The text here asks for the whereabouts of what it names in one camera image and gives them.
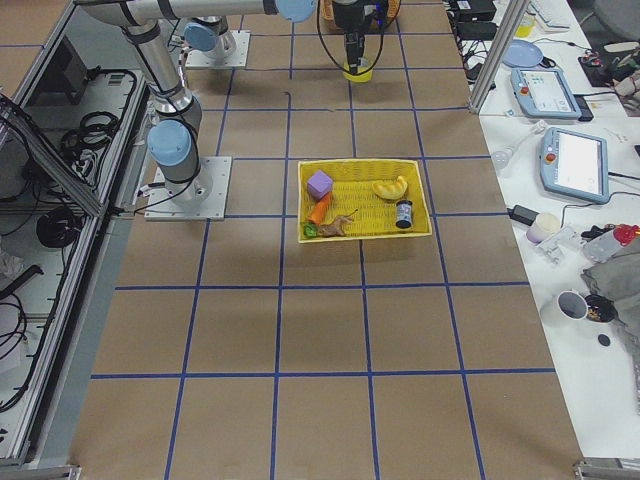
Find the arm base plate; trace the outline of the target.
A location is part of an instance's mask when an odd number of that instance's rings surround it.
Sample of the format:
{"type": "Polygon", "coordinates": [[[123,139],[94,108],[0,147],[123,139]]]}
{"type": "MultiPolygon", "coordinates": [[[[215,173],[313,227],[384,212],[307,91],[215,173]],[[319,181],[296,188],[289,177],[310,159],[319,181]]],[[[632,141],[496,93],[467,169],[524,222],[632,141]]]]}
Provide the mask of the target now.
{"type": "Polygon", "coordinates": [[[250,32],[228,30],[222,35],[191,29],[185,34],[189,53],[187,69],[227,70],[247,65],[250,32]]]}
{"type": "Polygon", "coordinates": [[[149,221],[222,221],[231,169],[229,156],[201,157],[200,173],[185,192],[170,199],[181,191],[181,187],[172,183],[151,191],[152,206],[144,210],[144,217],[149,221]]]}

